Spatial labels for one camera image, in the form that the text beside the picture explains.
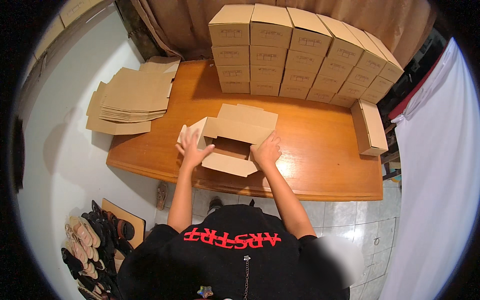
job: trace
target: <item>white cloth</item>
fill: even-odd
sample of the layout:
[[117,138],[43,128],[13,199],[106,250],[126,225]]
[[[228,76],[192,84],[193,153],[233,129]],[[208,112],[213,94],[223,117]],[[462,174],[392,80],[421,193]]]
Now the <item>white cloth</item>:
[[402,207],[380,300],[434,299],[468,245],[480,196],[479,103],[454,39],[393,122]]

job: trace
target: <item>black t-shirt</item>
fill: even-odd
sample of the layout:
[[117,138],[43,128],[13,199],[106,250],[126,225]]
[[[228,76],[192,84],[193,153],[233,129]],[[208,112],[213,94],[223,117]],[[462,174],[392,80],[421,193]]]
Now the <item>black t-shirt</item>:
[[180,234],[157,225],[123,262],[118,286],[124,299],[243,299],[248,255],[247,299],[347,300],[338,268],[313,245],[296,239],[276,216],[243,204],[226,205]]

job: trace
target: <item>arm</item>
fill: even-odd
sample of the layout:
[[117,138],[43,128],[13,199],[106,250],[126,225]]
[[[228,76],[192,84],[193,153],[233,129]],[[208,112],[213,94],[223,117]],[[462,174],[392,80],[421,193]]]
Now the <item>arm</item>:
[[280,140],[280,137],[276,136],[276,131],[273,131],[258,149],[250,147],[250,150],[255,161],[265,173],[276,207],[287,231],[297,239],[306,235],[316,236],[305,209],[275,165],[282,155],[280,146],[278,146]]
[[192,172],[202,160],[212,153],[214,145],[211,144],[202,151],[197,149],[198,130],[190,135],[190,128],[185,134],[180,134],[181,146],[175,147],[183,155],[182,165],[179,170],[177,187],[173,194],[172,206],[168,213],[167,225],[178,232],[184,231],[192,224]]

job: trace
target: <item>white tiled floor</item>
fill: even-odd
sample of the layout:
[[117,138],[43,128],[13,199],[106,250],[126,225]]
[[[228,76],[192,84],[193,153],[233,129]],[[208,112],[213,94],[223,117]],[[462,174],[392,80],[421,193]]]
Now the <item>white tiled floor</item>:
[[[172,203],[175,184],[167,183],[168,197],[165,208],[157,211],[155,223],[165,224]],[[269,198],[238,196],[201,189],[192,190],[193,223],[206,216],[208,203],[219,196],[225,205],[249,204],[266,214],[279,216],[275,201]],[[400,221],[401,189],[398,183],[384,181],[384,199],[365,202],[313,202],[301,201],[317,236],[338,235],[358,245],[363,253],[363,276],[351,286],[351,300],[377,300],[380,297],[390,259],[394,253]]]

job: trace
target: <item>orange wooden tabletop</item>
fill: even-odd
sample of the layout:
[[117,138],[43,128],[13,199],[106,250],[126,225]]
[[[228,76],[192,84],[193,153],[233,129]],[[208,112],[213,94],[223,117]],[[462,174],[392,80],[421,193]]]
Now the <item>orange wooden tabletop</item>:
[[[175,149],[183,124],[216,117],[223,103],[263,108],[278,114],[283,155],[277,166],[301,200],[381,200],[379,157],[359,155],[348,108],[272,96],[223,94],[212,60],[182,62],[164,117],[148,133],[113,138],[107,165],[176,182],[182,157]],[[261,171],[239,177],[198,166],[194,187],[256,197],[272,197]]]

